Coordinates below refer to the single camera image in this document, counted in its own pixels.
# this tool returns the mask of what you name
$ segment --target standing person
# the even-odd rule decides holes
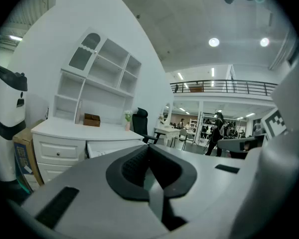
[[[213,127],[214,132],[209,141],[208,151],[205,154],[208,156],[210,156],[210,154],[211,154],[213,148],[216,146],[218,140],[220,140],[221,138],[224,137],[224,128],[226,126],[224,117],[223,117],[222,113],[216,113],[216,115],[217,115],[217,120],[215,122],[215,126]],[[221,152],[222,152],[222,149],[217,148],[217,157],[221,156]]]
[[[179,128],[184,128],[184,123],[183,123],[184,119],[180,120],[180,123],[178,124]]]

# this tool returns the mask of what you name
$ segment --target black office chair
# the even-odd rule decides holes
[[[143,136],[143,142],[147,143],[149,140],[153,140],[154,144],[157,143],[159,136],[165,135],[164,133],[155,132],[156,137],[148,135],[148,112],[144,109],[138,108],[138,113],[132,115],[134,132]]]

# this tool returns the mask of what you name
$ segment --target cardboard box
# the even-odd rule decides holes
[[[38,120],[31,127],[27,127],[17,133],[12,139],[16,161],[24,179],[33,191],[37,190],[44,183],[35,159],[31,129],[43,121],[43,119]]]
[[[84,114],[83,125],[100,126],[100,116],[93,114]]]

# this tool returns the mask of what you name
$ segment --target small potted plant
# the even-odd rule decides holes
[[[126,119],[125,131],[130,131],[132,111],[125,111],[124,114]]]

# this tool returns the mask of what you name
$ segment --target table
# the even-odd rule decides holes
[[[179,129],[170,128],[170,127],[154,127],[155,132],[164,133],[165,135],[161,135],[161,138],[164,139],[164,146],[167,146],[168,140],[172,140],[174,137],[177,137],[175,140],[175,147],[178,144],[178,137],[179,137]]]

